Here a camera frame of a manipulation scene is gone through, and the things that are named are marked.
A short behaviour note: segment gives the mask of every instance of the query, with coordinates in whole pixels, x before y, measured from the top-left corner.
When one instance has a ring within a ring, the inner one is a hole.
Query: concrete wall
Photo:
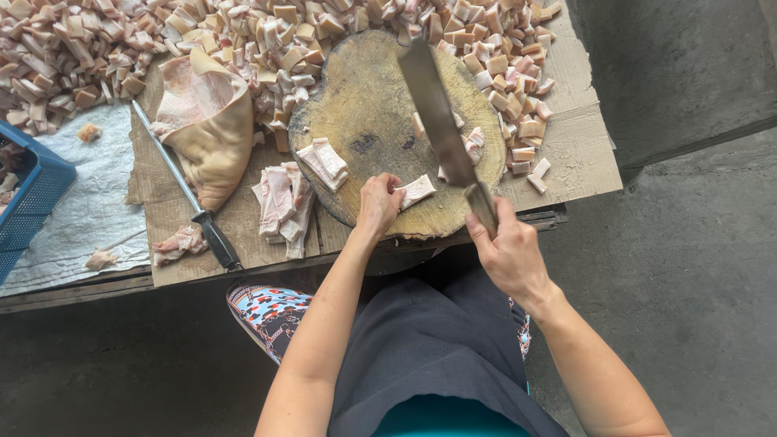
[[[620,167],[777,126],[773,0],[567,4]]]

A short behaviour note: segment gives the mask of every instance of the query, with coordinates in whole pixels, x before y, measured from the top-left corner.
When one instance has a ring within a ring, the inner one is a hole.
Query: woman's right hand
[[[510,199],[495,197],[494,204],[499,226],[493,241],[477,215],[470,212],[466,216],[467,230],[478,249],[480,264],[500,290],[533,318],[543,318],[566,300],[561,288],[548,277],[539,251],[537,229],[515,218]]]

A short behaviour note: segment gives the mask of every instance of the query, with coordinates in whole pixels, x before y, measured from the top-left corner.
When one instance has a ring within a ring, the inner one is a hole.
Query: concrete floor
[[[541,236],[552,278],[676,436],[777,433],[775,151],[772,130],[647,167]],[[0,435],[251,435],[275,365],[226,286],[0,316]],[[533,333],[532,396],[583,435]]]

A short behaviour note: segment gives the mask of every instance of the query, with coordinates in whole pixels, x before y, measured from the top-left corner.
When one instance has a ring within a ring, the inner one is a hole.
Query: wooden cutting board
[[[359,190],[370,177],[389,172],[408,184],[429,175],[437,192],[399,214],[386,236],[448,236],[464,225],[469,206],[463,189],[437,178],[439,163],[429,140],[414,136],[410,120],[416,108],[396,62],[406,50],[393,35],[379,30],[358,33],[337,45],[324,64],[321,90],[289,121],[289,143],[322,205],[350,227],[356,225]],[[463,62],[433,52],[451,107],[465,122],[462,134],[469,136],[476,126],[483,130],[483,157],[475,171],[495,190],[505,161],[497,112]],[[336,194],[296,154],[321,137],[348,163],[348,180]]]

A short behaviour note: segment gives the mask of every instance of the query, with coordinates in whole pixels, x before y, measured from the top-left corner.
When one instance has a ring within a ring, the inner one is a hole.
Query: sharpening steel handle
[[[207,209],[198,212],[192,217],[192,222],[195,222],[202,226],[202,233],[205,236],[207,245],[211,247],[213,255],[219,264],[228,271],[233,271],[240,265],[240,259],[238,258],[235,248],[229,242],[227,237],[221,231],[221,229],[213,223],[213,212]]]
[[[467,203],[469,203],[472,212],[477,214],[480,222],[486,227],[488,237],[491,240],[495,239],[497,237],[499,220],[497,219],[497,210],[493,205],[493,199],[488,188],[486,188],[483,182],[477,182],[464,190],[464,196],[467,198]]]

